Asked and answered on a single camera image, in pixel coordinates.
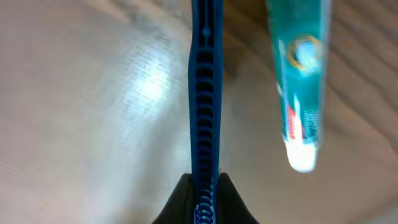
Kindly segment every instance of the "teal package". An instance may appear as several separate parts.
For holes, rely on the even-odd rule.
[[[322,139],[330,0],[267,0],[282,137],[299,172],[314,170]]]

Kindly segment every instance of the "toothpaste tube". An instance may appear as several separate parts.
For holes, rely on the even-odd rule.
[[[314,170],[322,137],[330,0],[267,0],[282,136],[299,172]]]

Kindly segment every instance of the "blue plastic stick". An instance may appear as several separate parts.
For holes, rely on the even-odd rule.
[[[195,224],[216,223],[223,88],[223,1],[192,0],[188,66]]]

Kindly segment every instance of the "wood grain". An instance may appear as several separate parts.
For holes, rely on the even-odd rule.
[[[318,167],[280,137],[262,0],[224,0],[220,168],[260,223],[398,203],[398,3],[335,0]],[[150,223],[190,171],[186,0],[0,2],[1,223]]]

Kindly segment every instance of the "white tip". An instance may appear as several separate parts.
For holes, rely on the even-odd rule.
[[[318,157],[317,144],[285,141],[287,158],[293,169],[299,172],[311,172],[315,169]]]

